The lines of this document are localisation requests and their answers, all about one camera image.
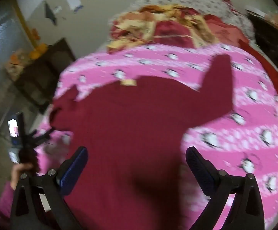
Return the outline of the person's left hand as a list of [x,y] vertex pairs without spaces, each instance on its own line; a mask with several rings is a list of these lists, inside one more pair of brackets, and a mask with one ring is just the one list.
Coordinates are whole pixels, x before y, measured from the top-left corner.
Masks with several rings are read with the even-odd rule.
[[21,178],[21,175],[29,171],[33,168],[33,164],[31,163],[17,163],[13,165],[12,171],[11,171],[11,181],[10,185],[13,190],[16,190],[17,183],[19,179]]

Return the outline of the pink forearm sleeve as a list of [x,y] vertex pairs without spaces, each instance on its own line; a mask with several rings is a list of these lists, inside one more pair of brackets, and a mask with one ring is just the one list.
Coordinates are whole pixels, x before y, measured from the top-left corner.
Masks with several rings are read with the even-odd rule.
[[4,228],[8,228],[10,225],[14,192],[10,182],[6,182],[0,197],[0,226]]

